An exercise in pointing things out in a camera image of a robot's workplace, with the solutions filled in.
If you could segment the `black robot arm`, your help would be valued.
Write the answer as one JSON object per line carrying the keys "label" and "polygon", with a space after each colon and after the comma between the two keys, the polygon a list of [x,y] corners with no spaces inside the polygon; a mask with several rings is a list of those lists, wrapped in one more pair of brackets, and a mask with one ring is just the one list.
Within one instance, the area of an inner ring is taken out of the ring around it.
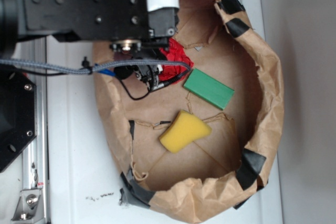
{"label": "black robot arm", "polygon": [[46,36],[60,42],[109,41],[115,52],[142,64],[117,69],[120,79],[136,73],[150,91],[178,80],[159,79],[169,40],[176,33],[179,0],[1,0],[1,58],[17,43]]}

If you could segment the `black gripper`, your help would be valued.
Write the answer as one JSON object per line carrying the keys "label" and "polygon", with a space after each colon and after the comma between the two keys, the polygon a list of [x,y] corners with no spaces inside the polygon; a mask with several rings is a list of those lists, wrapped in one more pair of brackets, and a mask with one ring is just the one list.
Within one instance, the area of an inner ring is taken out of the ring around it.
{"label": "black gripper", "polygon": [[162,76],[179,8],[179,0],[66,0],[66,35],[110,41],[111,50],[127,58],[102,73],[119,81],[134,74],[156,90],[180,80],[179,73]]}

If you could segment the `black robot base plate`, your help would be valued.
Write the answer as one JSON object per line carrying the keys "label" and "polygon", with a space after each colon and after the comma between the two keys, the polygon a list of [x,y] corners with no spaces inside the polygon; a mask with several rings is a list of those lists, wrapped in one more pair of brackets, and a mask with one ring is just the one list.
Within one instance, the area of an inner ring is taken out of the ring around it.
{"label": "black robot base plate", "polygon": [[1,66],[1,172],[36,136],[35,93],[23,73]]}

